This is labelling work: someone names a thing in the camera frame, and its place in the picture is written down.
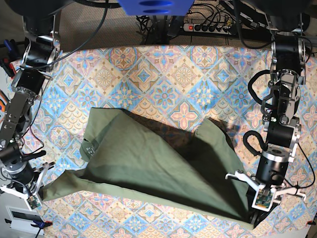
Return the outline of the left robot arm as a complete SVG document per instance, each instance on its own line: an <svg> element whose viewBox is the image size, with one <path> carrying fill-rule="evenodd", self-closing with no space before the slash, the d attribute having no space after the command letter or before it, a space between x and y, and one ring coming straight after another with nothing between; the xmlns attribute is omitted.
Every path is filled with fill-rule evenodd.
<svg viewBox="0 0 317 238"><path fill-rule="evenodd" d="M299 185L291 185L285 175L295 158L301 125L295 116L305 84L306 39L302 17L282 23L282 17L265 16L272 34L272 62L269 70L256 73L248 83L252 98L261 106L266 139L256 131L243 136L245 147L259 156L256 174L248 177L250 223L256 227L279 205L284 194L305 198Z"/></svg>

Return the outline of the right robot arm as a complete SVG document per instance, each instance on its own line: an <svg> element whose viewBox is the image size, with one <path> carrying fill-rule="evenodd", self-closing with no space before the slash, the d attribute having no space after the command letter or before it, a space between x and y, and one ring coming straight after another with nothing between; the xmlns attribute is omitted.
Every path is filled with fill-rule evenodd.
<svg viewBox="0 0 317 238"><path fill-rule="evenodd" d="M60 12L44 18L23 17L26 50L22 68L18 70L11 85L14 96L4 110L5 117L0 129L0 161L2 169L10 176L10 188L26 194L35 178L29 160L41 157L44 151L33 155L22 153L23 136L30 129L34 116L31 107L43 95L43 84L49 81L60 52Z"/></svg>

